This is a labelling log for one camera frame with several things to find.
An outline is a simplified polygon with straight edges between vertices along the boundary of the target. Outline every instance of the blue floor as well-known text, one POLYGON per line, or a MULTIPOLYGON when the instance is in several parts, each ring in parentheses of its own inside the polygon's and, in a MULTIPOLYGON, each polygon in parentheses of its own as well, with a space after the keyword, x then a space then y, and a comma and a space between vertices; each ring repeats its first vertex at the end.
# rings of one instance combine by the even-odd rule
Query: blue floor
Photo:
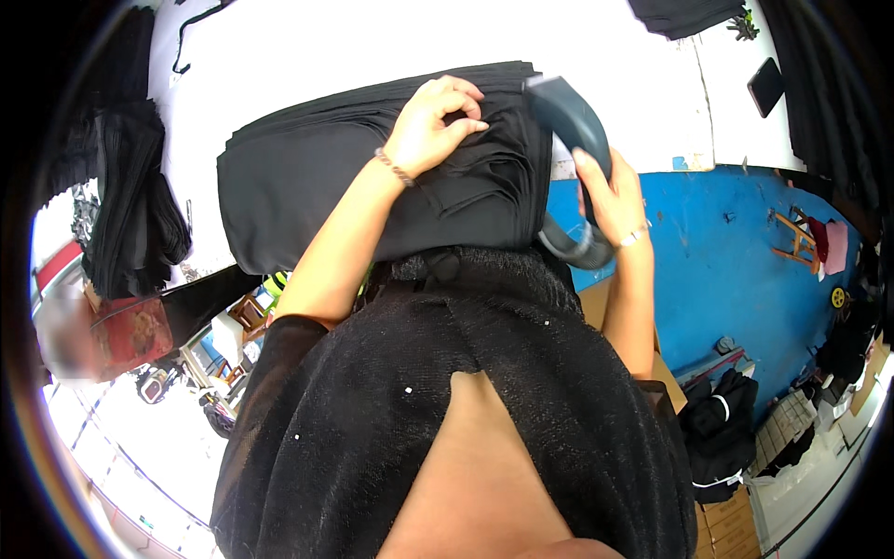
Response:
MULTIPOLYGON (((831 325, 833 288, 854 270, 860 237, 848 224, 848 269, 822 283, 809 269, 770 252, 790 250, 791 231, 770 213, 801 208, 820 221, 844 218, 824 200, 788 188, 769 169, 719 166, 709 173, 641 175, 655 248, 655 324, 662 357, 680 371, 731 336, 755 361, 759 418, 784 393, 831 325)), ((577 181, 557 181, 547 208, 572 236, 579 234, 577 181)), ((578 291, 611 269, 573 269, 578 291)))

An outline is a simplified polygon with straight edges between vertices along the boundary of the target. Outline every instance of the woman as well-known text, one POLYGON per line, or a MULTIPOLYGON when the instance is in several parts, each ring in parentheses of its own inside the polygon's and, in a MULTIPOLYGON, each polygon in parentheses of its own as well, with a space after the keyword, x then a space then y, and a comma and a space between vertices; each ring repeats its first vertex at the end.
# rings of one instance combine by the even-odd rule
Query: woman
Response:
POLYGON ((533 249, 379 267, 351 314, 404 179, 487 129, 483 97, 451 76, 423 85, 295 267, 217 483, 226 556, 694 553, 687 457, 648 382, 652 246, 617 152, 611 182, 574 153, 619 247, 601 335, 568 267, 533 249))

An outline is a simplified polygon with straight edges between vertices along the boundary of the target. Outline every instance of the smartphone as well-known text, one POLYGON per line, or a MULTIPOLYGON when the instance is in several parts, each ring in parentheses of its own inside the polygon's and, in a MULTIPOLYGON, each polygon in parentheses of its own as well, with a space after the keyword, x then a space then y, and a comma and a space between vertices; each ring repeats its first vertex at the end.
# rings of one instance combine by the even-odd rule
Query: smartphone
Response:
POLYGON ((761 65, 761 69, 748 81, 748 91, 755 100, 757 111, 761 118, 766 118, 770 111, 779 102, 784 91, 782 87, 782 74, 779 66, 772 58, 767 58, 761 65))

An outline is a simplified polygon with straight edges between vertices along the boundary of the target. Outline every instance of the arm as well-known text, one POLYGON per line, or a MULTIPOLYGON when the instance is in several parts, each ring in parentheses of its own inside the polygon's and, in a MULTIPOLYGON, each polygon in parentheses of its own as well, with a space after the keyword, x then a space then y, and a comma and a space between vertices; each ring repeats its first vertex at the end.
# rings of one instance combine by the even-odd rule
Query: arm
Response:
MULTIPOLYGON (((575 149, 574 160, 578 177, 590 192, 600 230, 612 246, 620 247, 622 239, 645 223, 637 173, 614 149, 611 150, 610 182, 586 152, 575 149)), ((637 380, 652 377, 653 331, 654 254, 646 232, 638 241, 617 251, 617 267, 603 321, 605 339, 637 380)))
MULTIPOLYGON (((410 178, 440 164, 469 134, 484 131, 481 91, 452 76, 425 83, 401 111, 384 153, 410 178), (445 126, 446 114, 462 110, 445 126)), ((274 320, 288 315, 312 318, 334 328, 350 315, 360 284, 394 201, 401 179, 373 157, 363 167, 317 232, 283 290, 274 320)))

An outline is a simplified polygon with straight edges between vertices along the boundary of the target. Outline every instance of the yellow wheel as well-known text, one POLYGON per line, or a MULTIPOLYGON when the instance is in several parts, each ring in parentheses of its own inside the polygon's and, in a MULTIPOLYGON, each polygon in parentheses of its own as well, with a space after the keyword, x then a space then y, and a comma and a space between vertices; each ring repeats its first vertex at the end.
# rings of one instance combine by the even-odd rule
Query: yellow wheel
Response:
POLYGON ((832 307, 836 309, 840 309, 844 307, 845 294, 844 290, 840 287, 836 287, 832 290, 832 307))

